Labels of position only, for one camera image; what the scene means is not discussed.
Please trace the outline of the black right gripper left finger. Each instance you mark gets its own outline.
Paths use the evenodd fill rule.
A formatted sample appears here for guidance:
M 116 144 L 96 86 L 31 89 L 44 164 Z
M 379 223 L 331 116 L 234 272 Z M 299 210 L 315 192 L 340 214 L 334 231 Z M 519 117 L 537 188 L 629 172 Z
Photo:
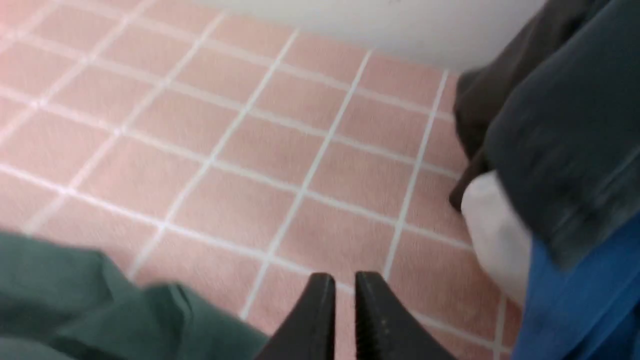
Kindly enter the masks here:
M 335 358 L 336 282 L 312 273 L 292 310 L 256 360 L 333 360 Z

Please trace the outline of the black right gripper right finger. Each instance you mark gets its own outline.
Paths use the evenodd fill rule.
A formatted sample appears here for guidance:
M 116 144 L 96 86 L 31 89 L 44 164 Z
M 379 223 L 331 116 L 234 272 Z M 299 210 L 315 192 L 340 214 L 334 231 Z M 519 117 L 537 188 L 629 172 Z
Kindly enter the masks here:
M 355 345 L 358 360 L 454 360 L 402 305 L 383 276 L 355 273 Z

